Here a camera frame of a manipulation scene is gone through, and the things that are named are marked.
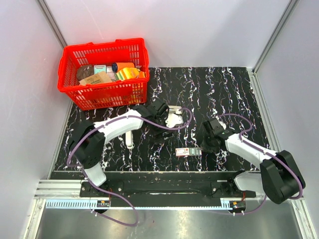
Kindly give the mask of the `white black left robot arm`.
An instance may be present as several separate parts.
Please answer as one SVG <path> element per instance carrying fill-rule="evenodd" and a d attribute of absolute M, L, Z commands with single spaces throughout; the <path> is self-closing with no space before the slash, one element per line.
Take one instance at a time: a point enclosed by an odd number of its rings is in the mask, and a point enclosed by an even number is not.
<path fill-rule="evenodd" d="M 150 105 L 136 105 L 126 113 L 115 118 L 92 123 L 83 120 L 75 128 L 69 150 L 76 149 L 73 156 L 82 165 L 88 179 L 92 182 L 91 192 L 97 197 L 107 194 L 107 177 L 100 165 L 104 145 L 128 131 L 140 129 L 147 119 L 151 122 L 166 126 L 169 106 L 161 100 L 155 100 Z"/>

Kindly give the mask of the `staple box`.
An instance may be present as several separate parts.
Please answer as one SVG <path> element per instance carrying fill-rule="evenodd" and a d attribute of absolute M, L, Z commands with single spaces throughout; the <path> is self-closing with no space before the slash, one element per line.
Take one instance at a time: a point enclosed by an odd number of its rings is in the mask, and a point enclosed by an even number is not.
<path fill-rule="evenodd" d="M 176 148 L 175 155 L 177 157 L 182 156 L 201 156 L 202 151 L 199 147 L 187 147 L 187 148 Z"/>

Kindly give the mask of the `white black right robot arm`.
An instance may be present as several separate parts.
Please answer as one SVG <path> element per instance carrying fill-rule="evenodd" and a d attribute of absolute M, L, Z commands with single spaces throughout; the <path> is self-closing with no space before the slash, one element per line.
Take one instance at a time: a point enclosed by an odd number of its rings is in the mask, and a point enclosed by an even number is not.
<path fill-rule="evenodd" d="M 282 150 L 276 152 L 264 148 L 243 136 L 243 133 L 227 128 L 218 118 L 203 122 L 205 130 L 202 150 L 209 153 L 228 151 L 245 159 L 259 172 L 241 171 L 227 184 L 227 193 L 232 197 L 244 191 L 262 193 L 272 202 L 281 204 L 287 199 L 299 199 L 306 183 L 293 155 Z"/>

